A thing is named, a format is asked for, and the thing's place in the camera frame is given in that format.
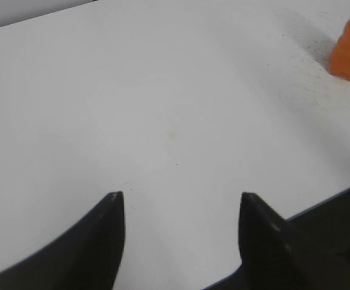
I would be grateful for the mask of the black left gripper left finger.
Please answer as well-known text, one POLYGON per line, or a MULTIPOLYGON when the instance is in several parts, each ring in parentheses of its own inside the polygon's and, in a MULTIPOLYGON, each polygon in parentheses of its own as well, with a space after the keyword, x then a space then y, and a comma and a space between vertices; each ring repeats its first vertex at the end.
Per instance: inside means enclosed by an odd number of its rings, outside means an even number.
POLYGON ((124 250, 124 198, 107 194, 56 240, 0 272, 0 289, 112 289, 124 250))

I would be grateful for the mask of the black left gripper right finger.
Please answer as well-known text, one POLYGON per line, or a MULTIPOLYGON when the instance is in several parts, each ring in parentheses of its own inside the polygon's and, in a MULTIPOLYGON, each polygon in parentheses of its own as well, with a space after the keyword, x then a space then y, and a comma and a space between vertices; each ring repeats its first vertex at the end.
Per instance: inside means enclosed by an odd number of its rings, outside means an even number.
POLYGON ((250 289, 350 289, 350 192, 291 219, 243 193, 238 238, 250 289))

